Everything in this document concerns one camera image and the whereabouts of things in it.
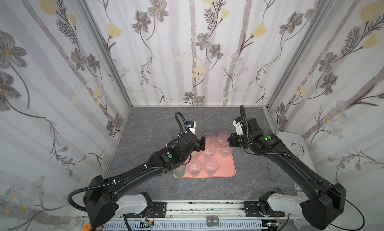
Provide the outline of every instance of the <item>gray flower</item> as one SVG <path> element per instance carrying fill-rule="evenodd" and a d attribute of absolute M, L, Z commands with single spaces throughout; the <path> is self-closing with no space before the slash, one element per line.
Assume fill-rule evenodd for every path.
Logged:
<path fill-rule="evenodd" d="M 186 101 L 189 101 L 189 99 L 193 100 L 194 95 L 195 94 L 193 94 L 192 92 L 185 92 L 184 100 L 186 100 Z"/>
<path fill-rule="evenodd" d="M 90 53 L 87 57 L 89 66 L 96 72 L 97 68 L 100 68 L 100 61 L 96 61 L 95 57 Z"/>
<path fill-rule="evenodd" d="M 285 111 L 285 105 L 283 103 L 277 106 L 277 113 L 283 113 Z"/>
<path fill-rule="evenodd" d="M 116 117 L 115 117 L 113 123 L 115 124 L 116 128 L 120 128 L 120 127 L 123 125 L 123 120 L 122 120 L 122 118 L 119 116 L 118 113 L 116 113 Z"/>
<path fill-rule="evenodd" d="M 319 64 L 321 65 L 319 68 L 319 71 L 324 71 L 326 73 L 330 72 L 333 67 L 331 63 L 334 63 L 336 61 L 337 55 L 334 55 L 333 52 L 328 52 L 324 56 L 324 60 L 320 60 Z"/>
<path fill-rule="evenodd" d="M 206 102 L 205 102 L 205 97 L 204 96 L 197 96 L 195 98 L 195 104 L 200 106 L 200 105 L 205 105 Z"/>
<path fill-rule="evenodd" d="M 300 25 L 303 22 L 303 13 L 294 12 L 290 18 L 288 18 L 288 24 L 280 26 L 280 34 L 283 34 L 285 31 L 292 33 L 295 30 L 295 27 Z"/>
<path fill-rule="evenodd" d="M 324 77 L 324 83 L 320 86 L 320 88 L 325 88 L 324 95 L 333 93 L 332 85 L 336 84 L 337 77 L 333 73 L 329 73 Z"/>
<path fill-rule="evenodd" d="M 11 87 L 13 77 L 3 71 L 0 71 L 0 112 L 10 109 L 8 98 L 19 98 L 22 95 Z"/>
<path fill-rule="evenodd" d="M 151 17 L 156 17 L 159 21 L 164 21 L 163 16 L 168 16 L 168 12 L 164 10 L 164 8 L 167 6 L 166 0 L 149 0 L 152 6 L 154 7 L 148 7 L 148 14 Z"/>
<path fill-rule="evenodd" d="M 115 125 L 113 124 L 113 121 L 108 121 L 107 130 L 109 131 L 110 136 L 113 134 L 114 128 L 115 128 Z"/>
<path fill-rule="evenodd" d="M 287 120 L 286 116 L 283 115 L 283 116 L 279 117 L 279 125 L 280 125 L 281 129 L 284 129 L 285 125 L 287 125 L 287 124 L 288 124 L 288 120 Z"/>
<path fill-rule="evenodd" d="M 26 67 L 26 62 L 20 57 L 23 55 L 26 55 L 26 51 L 15 46 L 14 38 L 0 31 L 0 68 L 9 68 L 12 62 L 20 68 Z"/>
<path fill-rule="evenodd" d="M 210 47 L 211 46 L 211 42 L 210 41 L 207 41 L 209 39 L 208 37 L 208 32 L 207 33 L 200 33 L 198 36 L 197 36 L 197 40 L 198 42 L 196 43 L 196 46 L 200 46 L 200 50 L 204 50 L 205 47 Z"/>
<path fill-rule="evenodd" d="M 81 70 L 83 71 L 85 70 L 84 64 L 87 64 L 87 59 L 85 58 L 85 56 L 80 57 L 80 53 L 77 48 L 75 48 L 74 51 L 71 52 L 71 60 L 76 63 L 77 70 L 79 70 L 79 68 L 81 68 Z"/>
<path fill-rule="evenodd" d="M 135 29 L 136 33 L 140 33 L 141 29 L 145 32 L 148 32 L 148 26 L 151 23 L 151 19 L 148 17 L 146 12 L 136 11 L 135 20 L 137 20 L 136 24 L 132 24 L 132 27 Z"/>
<path fill-rule="evenodd" d="M 220 47 L 220 44 L 213 44 L 211 46 L 211 49 L 209 49 L 209 52 L 212 53 L 212 56 L 211 58 L 214 58 L 215 56 L 217 56 L 218 59 L 221 59 L 221 57 L 224 55 L 224 53 L 220 52 L 222 48 Z"/>
<path fill-rule="evenodd" d="M 314 9 L 308 9 L 304 17 L 307 19 L 313 17 L 316 14 L 316 11 L 319 8 L 321 1 L 322 0 L 316 0 L 313 4 Z"/>

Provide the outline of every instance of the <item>floral wallpaper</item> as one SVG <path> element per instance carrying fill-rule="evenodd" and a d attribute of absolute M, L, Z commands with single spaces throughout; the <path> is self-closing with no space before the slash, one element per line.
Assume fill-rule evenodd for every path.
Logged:
<path fill-rule="evenodd" d="M 86 0 L 134 105 L 266 105 L 322 0 Z"/>
<path fill-rule="evenodd" d="M 2 229 L 70 230 L 66 195 L 105 174 L 129 109 L 74 0 L 0 12 Z"/>
<path fill-rule="evenodd" d="M 273 106 L 281 131 L 303 135 L 317 172 L 347 189 L 366 223 L 384 203 L 384 0 L 336 0 Z M 334 223 L 353 229 L 346 205 Z"/>

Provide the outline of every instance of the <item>transparent cup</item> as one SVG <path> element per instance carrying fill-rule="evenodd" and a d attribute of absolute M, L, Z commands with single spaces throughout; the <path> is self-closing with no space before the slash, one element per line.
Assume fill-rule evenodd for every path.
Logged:
<path fill-rule="evenodd" d="M 214 158 L 209 158 L 205 161 L 204 168 L 208 176 L 213 176 L 218 170 L 218 161 Z"/>
<path fill-rule="evenodd" d="M 206 145 L 205 146 L 205 150 L 203 151 L 203 153 L 205 154 L 206 157 L 212 157 L 215 155 L 216 153 L 216 148 L 214 145 Z"/>
<path fill-rule="evenodd" d="M 199 172 L 203 168 L 203 164 L 201 164 L 201 162 L 197 158 L 192 158 L 187 165 L 188 165 L 188 171 L 191 173 L 193 177 L 198 176 Z"/>
<path fill-rule="evenodd" d="M 227 130 L 222 130 L 218 132 L 217 141 L 221 146 L 227 147 L 229 145 L 228 137 L 230 136 L 231 134 Z"/>
<path fill-rule="evenodd" d="M 217 143 L 216 135 L 213 132 L 205 132 L 205 147 L 214 146 Z"/>
<path fill-rule="evenodd" d="M 221 147 L 221 152 L 220 152 L 220 155 L 222 157 L 228 157 L 231 155 L 231 153 L 233 152 L 233 147 Z"/>
<path fill-rule="evenodd" d="M 195 135 L 196 135 L 198 140 L 201 140 L 201 136 L 199 133 L 195 132 Z M 200 153 L 201 153 L 201 151 L 200 152 L 192 151 L 191 155 L 192 155 L 192 157 L 198 157 L 200 155 Z"/>

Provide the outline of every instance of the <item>gray marble tabletop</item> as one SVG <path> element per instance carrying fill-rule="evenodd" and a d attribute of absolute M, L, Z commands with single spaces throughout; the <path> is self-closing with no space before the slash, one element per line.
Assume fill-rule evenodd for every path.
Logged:
<path fill-rule="evenodd" d="M 245 108 L 247 118 L 256 118 L 264 133 L 271 133 L 262 108 Z M 235 132 L 232 121 L 240 116 L 239 108 L 156 107 L 132 108 L 122 132 L 108 176 L 125 172 L 144 163 L 149 155 L 172 140 L 178 129 L 174 113 L 181 112 L 186 120 L 197 123 L 196 132 L 221 130 Z M 284 194 L 295 195 L 293 185 L 271 181 L 266 157 L 249 155 L 241 148 L 233 149 L 236 174 L 226 178 L 176 179 L 171 173 L 153 178 L 128 192 L 148 192 L 152 200 L 246 200 L 258 199 L 279 187 Z"/>

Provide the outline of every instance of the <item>pink tray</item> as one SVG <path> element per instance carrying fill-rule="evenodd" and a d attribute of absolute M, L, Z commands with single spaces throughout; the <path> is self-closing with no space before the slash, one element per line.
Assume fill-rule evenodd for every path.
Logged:
<path fill-rule="evenodd" d="M 213 176 L 208 176 L 205 173 L 204 169 L 204 162 L 205 162 L 205 154 L 200 153 L 200 155 L 197 157 L 199 161 L 203 164 L 203 169 L 199 172 L 198 176 L 192 177 L 191 173 L 188 171 L 188 164 L 187 167 L 185 167 L 184 171 L 185 174 L 181 178 L 217 178 L 217 177 L 232 177 L 236 174 L 235 169 L 235 163 L 233 162 L 233 156 L 232 154 L 228 157 L 222 157 L 221 156 L 221 148 L 216 148 L 216 153 L 213 156 L 214 159 L 218 161 L 218 170 L 215 172 Z"/>

